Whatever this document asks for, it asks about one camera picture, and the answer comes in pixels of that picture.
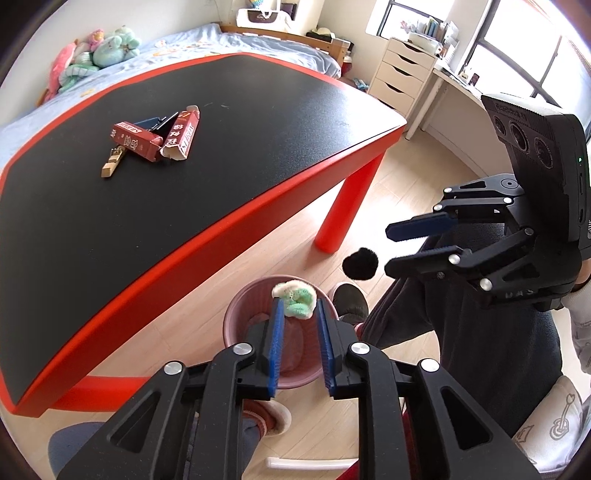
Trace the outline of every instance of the camera lens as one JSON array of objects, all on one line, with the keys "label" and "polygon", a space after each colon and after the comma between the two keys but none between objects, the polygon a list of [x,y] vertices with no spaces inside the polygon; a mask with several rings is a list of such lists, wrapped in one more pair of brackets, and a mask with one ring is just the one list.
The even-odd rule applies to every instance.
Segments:
[{"label": "camera lens", "polygon": [[515,138],[515,141],[517,142],[517,146],[522,149],[524,152],[527,152],[527,139],[525,137],[525,134],[523,133],[523,130],[521,129],[521,127],[519,127],[519,125],[517,124],[511,124],[510,126],[511,128],[511,134],[513,135],[513,138]]},{"label": "camera lens", "polygon": [[546,144],[539,138],[534,141],[535,152],[546,168],[552,168],[552,154]]},{"label": "camera lens", "polygon": [[505,125],[503,125],[503,122],[501,122],[501,119],[499,117],[494,117],[495,120],[495,127],[496,130],[501,134],[501,135],[506,135],[507,134],[507,130],[505,128]]}]

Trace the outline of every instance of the floor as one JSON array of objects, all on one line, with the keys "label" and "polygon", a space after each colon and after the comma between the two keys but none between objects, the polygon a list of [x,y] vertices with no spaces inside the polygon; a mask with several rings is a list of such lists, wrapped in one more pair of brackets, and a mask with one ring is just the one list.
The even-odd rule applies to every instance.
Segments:
[{"label": "floor", "polygon": [[[361,246],[377,252],[381,262],[373,279],[359,282],[370,306],[373,306],[392,283],[383,275],[384,263],[391,257],[416,251],[421,243],[408,241],[395,244],[387,240],[384,234],[387,224],[430,210],[441,197],[443,188],[474,178],[475,174],[449,150],[428,134],[418,131],[412,141],[401,140],[388,150],[351,230],[336,254],[323,254],[313,247],[312,242],[338,186],[164,312],[92,373],[151,375],[171,359],[181,360],[187,365],[208,361],[223,348],[223,315],[233,295],[242,286],[263,275],[292,274],[328,291],[334,283],[346,280],[341,262]],[[570,334],[568,322],[562,320],[561,325],[561,333],[567,338]],[[412,363],[425,357],[439,357],[433,333],[390,347],[386,352],[391,358]],[[573,361],[576,362],[576,358],[569,357],[565,368]],[[577,386],[578,383],[584,385],[584,378],[576,382]],[[265,467],[265,458],[355,458],[358,448],[356,402],[333,401],[321,380],[296,390],[282,391],[277,399],[291,410],[293,425],[285,435],[264,439],[259,444],[243,477],[334,479],[339,476],[340,472],[335,471],[271,471]],[[49,410],[39,419],[29,419],[9,415],[1,406],[0,412],[27,461],[43,480],[54,478],[47,460],[47,442],[53,432],[81,421],[109,417],[109,414],[102,413]]]}]

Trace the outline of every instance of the blue bedsheet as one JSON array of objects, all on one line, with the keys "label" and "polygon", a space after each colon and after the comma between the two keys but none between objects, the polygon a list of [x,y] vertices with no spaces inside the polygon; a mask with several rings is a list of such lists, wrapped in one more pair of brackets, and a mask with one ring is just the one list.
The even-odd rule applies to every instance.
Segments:
[{"label": "blue bedsheet", "polygon": [[291,41],[222,33],[217,24],[168,35],[142,46],[141,50],[138,57],[98,71],[28,115],[0,127],[0,169],[4,169],[30,138],[74,105],[115,83],[165,65],[211,55],[251,52],[289,61],[331,77],[340,76],[339,64],[324,52]]}]

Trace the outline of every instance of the white tube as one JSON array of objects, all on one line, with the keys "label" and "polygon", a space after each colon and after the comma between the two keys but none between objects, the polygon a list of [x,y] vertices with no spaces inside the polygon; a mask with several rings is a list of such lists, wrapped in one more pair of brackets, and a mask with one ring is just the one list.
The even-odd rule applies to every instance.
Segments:
[{"label": "white tube", "polygon": [[267,468],[278,470],[347,470],[356,458],[338,460],[292,460],[289,458],[267,457]]}]

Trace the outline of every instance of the red table edge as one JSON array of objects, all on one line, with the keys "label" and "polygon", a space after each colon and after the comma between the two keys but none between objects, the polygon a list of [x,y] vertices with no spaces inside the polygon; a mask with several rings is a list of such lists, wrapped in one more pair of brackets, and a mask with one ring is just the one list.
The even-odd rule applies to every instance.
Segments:
[{"label": "red table edge", "polygon": [[[303,67],[256,54],[249,55],[300,70],[329,83],[335,83],[341,88],[350,88],[338,80]],[[188,64],[218,58],[189,60],[181,64],[161,67],[139,77],[144,79],[156,75],[157,72],[162,73],[163,70],[174,70]],[[134,77],[116,86],[137,81],[140,79]],[[94,101],[107,91],[109,89],[99,92],[89,100]],[[72,110],[79,111],[92,103],[89,100],[62,114],[19,150],[2,172],[0,192],[8,169],[18,157],[61,121],[72,116],[75,113]],[[381,159],[385,150],[400,139],[404,125],[405,121],[401,117],[399,127],[354,145],[307,168],[236,209],[176,249],[92,317],[46,365],[16,405],[8,394],[2,372],[0,372],[0,400],[4,406],[12,414],[30,417],[38,417],[48,408],[77,411],[113,411],[119,408],[145,382],[145,378],[85,377],[85,375],[145,325],[303,207],[343,179],[353,177],[353,173],[370,163],[372,159],[377,160],[374,163],[379,166],[379,160],[376,157]],[[371,170],[373,170],[371,178],[365,182],[367,188],[375,174],[375,170],[373,168]],[[360,200],[359,198],[345,200],[360,205],[364,195],[365,192]],[[337,234],[344,237],[345,233],[346,231]],[[325,234],[325,237],[330,239],[330,234]]]}]

